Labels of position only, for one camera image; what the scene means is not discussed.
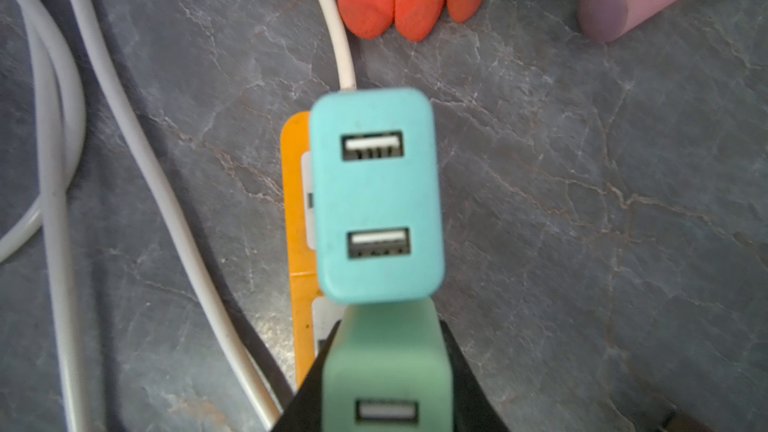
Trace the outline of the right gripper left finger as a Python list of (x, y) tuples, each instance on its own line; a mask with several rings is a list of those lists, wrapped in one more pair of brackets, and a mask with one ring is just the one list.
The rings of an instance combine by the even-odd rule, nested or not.
[(331, 344), (340, 322), (337, 321), (302, 385), (282, 413), (272, 432), (320, 432), (322, 430), (322, 375)]

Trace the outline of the teal plug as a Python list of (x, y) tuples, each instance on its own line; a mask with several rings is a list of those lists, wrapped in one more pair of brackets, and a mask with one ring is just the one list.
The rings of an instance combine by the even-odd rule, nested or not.
[(317, 274), (342, 304), (432, 295), (445, 275), (435, 117), (413, 88), (331, 93), (309, 115)]

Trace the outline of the green plug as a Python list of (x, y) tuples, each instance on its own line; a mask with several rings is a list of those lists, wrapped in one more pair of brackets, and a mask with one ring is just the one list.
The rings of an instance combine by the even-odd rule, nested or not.
[(346, 307), (322, 370), (323, 431), (451, 431), (453, 398), (430, 298)]

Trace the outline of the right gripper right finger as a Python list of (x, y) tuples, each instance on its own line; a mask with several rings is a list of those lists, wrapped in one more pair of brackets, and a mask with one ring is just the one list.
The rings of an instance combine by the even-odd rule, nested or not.
[(509, 432), (487, 398), (448, 323), (440, 321), (453, 374), (453, 430), (455, 432)]

